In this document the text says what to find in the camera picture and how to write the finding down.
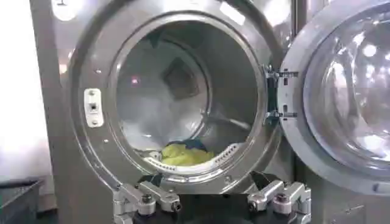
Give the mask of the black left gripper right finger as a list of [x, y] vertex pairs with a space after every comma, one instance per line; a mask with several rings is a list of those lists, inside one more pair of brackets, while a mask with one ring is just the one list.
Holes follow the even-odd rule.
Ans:
[[286, 223], [311, 223], [311, 188], [306, 184], [264, 172], [251, 172], [250, 178], [257, 188], [247, 196], [251, 213]]

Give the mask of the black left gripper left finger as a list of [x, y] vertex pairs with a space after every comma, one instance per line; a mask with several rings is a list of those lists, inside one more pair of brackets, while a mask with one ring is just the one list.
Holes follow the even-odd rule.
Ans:
[[163, 174], [144, 175], [113, 191], [113, 222], [175, 223], [182, 209], [179, 195], [160, 187]]

